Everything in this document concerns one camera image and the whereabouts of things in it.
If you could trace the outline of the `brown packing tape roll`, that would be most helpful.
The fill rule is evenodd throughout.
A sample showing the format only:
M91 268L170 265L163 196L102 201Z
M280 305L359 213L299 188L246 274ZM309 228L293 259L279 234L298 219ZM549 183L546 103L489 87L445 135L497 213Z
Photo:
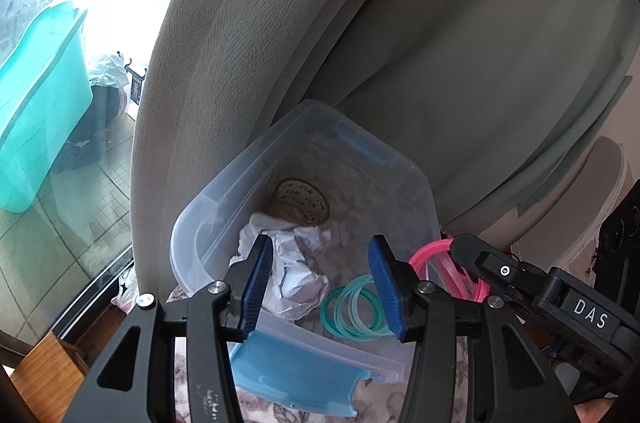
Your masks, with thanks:
M331 215L330 204L313 184L297 178L281 180L270 196L267 212L302 226L320 226Z

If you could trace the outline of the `turquoise plastic tub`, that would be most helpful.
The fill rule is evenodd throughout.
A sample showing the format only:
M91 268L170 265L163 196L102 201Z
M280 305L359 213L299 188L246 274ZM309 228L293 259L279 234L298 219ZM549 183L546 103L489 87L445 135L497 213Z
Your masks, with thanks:
M83 0L47 6L1 65L1 208L8 212L32 206L92 101L81 38L86 16Z

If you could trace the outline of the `white paper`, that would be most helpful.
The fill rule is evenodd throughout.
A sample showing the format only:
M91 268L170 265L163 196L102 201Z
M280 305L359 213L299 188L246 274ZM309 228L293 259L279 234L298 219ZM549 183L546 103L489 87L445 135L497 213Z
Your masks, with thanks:
M273 245L272 271L262 307L288 322L303 319L329 292L330 279L320 270L317 258L329 247L331 231L253 214L240 230L239 247L229 266L247 258L258 235L268 235Z

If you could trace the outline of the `clear plastic storage bin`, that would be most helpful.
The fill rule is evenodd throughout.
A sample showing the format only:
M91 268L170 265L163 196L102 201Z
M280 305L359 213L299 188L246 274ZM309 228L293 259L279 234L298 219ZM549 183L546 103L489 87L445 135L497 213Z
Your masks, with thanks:
M181 290L220 279L262 233L276 251L273 274L255 331L230 349L236 385L291 409L351 417L361 381L407 380L411 345L335 336L320 304L368 272L375 235L401 261L438 238L423 172L344 114L306 101L183 209L169 251Z

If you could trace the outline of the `wooden bed frame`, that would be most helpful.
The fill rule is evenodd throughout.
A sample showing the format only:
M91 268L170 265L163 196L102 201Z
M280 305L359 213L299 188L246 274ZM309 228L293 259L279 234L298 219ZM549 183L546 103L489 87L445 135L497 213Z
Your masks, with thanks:
M111 305L68 343L49 331L10 374L38 422L62 422L78 388L126 315Z

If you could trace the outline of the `pink plastic spring coil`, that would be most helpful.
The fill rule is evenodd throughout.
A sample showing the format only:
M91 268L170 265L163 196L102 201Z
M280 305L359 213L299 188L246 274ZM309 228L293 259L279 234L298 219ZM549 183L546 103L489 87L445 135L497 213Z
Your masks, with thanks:
M421 280L440 285L454 299L482 303L489 296L489 284L472 279L451 258L453 239L442 239L424 245L409 259L409 264Z

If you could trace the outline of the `grey green curtain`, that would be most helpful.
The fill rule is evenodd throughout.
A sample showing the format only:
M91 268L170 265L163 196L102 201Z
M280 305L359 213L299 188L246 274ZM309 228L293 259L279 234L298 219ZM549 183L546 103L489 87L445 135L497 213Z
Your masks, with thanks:
M638 47L639 0L171 0L132 152L140 287L168 294L183 207L306 99L410 157L448 231L525 212L596 137Z

